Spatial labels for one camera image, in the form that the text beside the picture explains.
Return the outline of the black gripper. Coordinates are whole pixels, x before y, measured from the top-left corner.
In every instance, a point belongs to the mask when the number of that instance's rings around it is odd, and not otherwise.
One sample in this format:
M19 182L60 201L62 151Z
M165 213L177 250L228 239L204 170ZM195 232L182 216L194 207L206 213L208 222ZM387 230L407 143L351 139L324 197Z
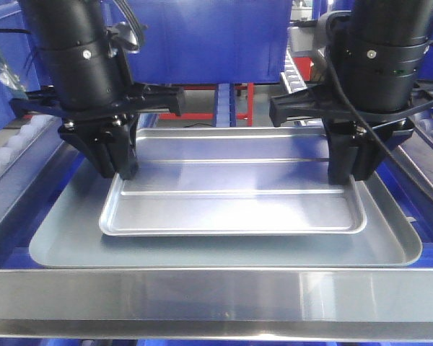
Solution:
M320 118L328 141L328 181L345 185L349 178L366 180L386 157L331 87L317 84L292 94L272 97L269 117L279 127L288 120Z

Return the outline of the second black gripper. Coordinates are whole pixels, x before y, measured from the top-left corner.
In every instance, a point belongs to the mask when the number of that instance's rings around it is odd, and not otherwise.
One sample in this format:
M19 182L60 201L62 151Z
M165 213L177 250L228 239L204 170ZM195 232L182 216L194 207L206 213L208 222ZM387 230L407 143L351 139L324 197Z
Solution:
M14 114L22 117L37 112L61 118L61 139L83 153L104 178L115 174L122 179L134 177L138 167L136 128L141 113L180 116L184 107L182 88L137 82L119 100L87 110L63 107L53 87L28 92L27 96L11 99Z

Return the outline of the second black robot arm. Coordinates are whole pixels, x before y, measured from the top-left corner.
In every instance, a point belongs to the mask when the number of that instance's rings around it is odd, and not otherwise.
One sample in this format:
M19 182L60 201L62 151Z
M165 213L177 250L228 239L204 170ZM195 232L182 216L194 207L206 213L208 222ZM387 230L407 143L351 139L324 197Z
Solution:
M105 178L132 178L137 170L136 127L143 112L180 114L179 87L136 83L126 52L144 42L144 28L125 1L126 24L104 22L98 1L21 1L22 16L51 85L14 98L17 117L59 117L58 134Z

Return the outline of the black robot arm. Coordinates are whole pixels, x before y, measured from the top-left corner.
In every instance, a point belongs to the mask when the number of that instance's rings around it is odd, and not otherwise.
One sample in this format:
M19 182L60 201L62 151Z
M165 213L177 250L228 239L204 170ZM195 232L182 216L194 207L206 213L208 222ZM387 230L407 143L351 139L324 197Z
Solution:
M432 31L433 1L355 1L322 15L313 45L324 51L324 79L272 98L272 123L320 118L329 182L368 179L413 134L406 111Z

